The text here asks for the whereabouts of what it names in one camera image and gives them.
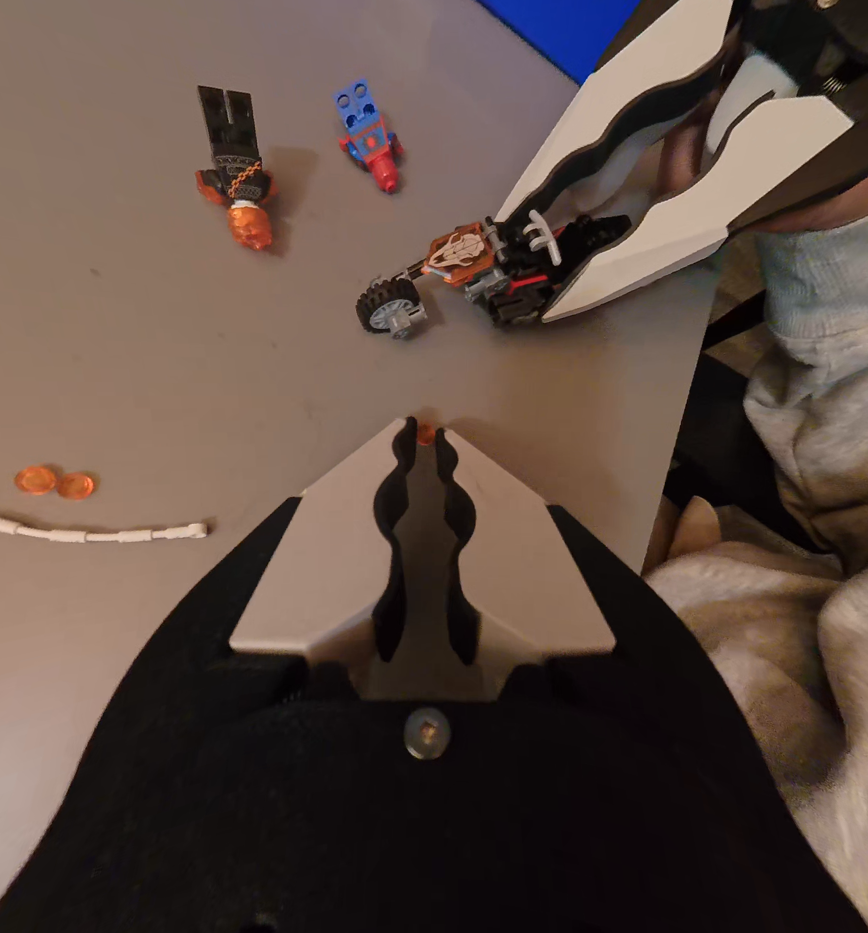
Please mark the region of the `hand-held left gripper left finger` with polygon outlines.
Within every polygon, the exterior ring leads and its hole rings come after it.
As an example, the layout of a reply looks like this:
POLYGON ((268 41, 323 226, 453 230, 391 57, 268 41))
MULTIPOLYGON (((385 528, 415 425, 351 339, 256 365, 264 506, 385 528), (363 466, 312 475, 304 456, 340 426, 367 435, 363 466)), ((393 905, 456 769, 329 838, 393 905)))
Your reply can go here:
POLYGON ((416 420, 396 419, 292 502, 230 636, 233 651, 310 663, 393 657, 406 614, 394 529, 408 508, 415 457, 416 420))

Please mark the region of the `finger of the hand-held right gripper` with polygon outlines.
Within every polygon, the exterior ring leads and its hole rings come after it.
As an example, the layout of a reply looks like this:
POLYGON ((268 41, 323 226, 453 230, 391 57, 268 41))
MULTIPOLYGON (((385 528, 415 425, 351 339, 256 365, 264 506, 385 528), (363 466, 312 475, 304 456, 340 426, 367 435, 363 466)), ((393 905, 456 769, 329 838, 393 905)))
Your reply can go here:
POLYGON ((731 1, 680 1, 593 72, 515 184, 495 219, 543 214, 577 185, 596 208, 621 188, 639 157, 715 85, 731 1))
POLYGON ((852 127, 824 96, 766 99, 728 130, 709 169, 647 210, 595 254, 546 308, 543 323, 593 309, 710 256, 731 224, 852 127))

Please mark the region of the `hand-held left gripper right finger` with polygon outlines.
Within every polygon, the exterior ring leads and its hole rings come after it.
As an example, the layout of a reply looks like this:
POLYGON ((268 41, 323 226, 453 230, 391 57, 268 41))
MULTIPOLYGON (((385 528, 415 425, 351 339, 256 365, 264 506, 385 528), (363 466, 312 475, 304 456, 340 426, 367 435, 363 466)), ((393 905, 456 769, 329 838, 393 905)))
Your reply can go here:
POLYGON ((463 664, 610 653, 614 635, 544 498, 450 429, 435 452, 456 539, 448 634, 463 664))

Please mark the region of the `black lego motorcycle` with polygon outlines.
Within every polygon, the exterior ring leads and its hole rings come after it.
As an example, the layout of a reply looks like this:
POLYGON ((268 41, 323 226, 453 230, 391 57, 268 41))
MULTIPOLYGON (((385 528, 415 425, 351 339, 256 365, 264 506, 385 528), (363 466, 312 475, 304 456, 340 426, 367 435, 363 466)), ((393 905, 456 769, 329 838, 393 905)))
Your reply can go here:
POLYGON ((416 263, 374 279, 358 297, 357 319, 368 333, 404 339, 427 319, 416 282, 430 277, 484 309, 498 328, 540 322, 589 261, 630 227, 626 215, 580 214, 552 228, 534 211, 522 227, 490 217, 456 227, 416 263))

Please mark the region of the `person's right forearm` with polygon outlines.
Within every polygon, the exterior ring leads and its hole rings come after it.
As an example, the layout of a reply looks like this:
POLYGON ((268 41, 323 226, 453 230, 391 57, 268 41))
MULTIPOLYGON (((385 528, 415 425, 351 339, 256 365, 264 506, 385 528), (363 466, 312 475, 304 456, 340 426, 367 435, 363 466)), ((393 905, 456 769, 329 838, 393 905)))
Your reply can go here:
POLYGON ((845 227, 868 216, 868 189, 859 185, 823 204, 793 210, 764 221, 754 231, 768 234, 800 234, 845 227))

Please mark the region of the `blue red lego minifigure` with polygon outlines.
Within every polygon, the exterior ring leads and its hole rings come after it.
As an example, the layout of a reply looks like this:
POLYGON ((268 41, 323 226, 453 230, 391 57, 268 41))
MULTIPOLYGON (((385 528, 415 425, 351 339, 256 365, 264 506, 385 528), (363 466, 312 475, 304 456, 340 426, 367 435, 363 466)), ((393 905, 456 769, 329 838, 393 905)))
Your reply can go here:
POLYGON ((367 80, 359 78, 338 90, 335 108, 344 131, 338 140, 341 151, 370 174, 383 193, 396 193, 404 149, 397 135, 386 128, 367 80))

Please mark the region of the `black flame-head lego minifigure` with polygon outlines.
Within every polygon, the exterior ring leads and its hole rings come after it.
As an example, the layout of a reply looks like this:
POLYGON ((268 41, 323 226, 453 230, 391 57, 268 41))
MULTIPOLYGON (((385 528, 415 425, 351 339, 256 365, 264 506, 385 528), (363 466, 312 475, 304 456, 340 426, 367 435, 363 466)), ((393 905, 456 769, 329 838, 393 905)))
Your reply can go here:
POLYGON ((197 87, 212 166, 195 172, 198 192, 227 211, 232 239, 260 252, 273 244, 266 202, 274 193, 257 142, 252 97, 221 87, 197 87))

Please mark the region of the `person's right hand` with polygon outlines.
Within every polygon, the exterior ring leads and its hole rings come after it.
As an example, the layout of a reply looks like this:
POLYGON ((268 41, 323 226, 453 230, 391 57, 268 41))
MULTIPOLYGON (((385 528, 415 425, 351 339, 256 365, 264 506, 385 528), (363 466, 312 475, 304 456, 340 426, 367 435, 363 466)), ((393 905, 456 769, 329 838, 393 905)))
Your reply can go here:
POLYGON ((655 184, 656 198, 678 194, 696 181, 711 116, 711 110, 700 109, 664 137, 655 184))

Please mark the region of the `blue plastic bin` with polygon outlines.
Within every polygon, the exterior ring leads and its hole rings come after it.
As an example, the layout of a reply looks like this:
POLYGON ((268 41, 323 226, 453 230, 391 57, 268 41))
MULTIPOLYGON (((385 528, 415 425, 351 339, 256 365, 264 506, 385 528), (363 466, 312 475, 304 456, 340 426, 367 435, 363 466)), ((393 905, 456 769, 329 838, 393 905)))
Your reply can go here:
POLYGON ((581 85, 638 1, 479 1, 504 26, 581 85))

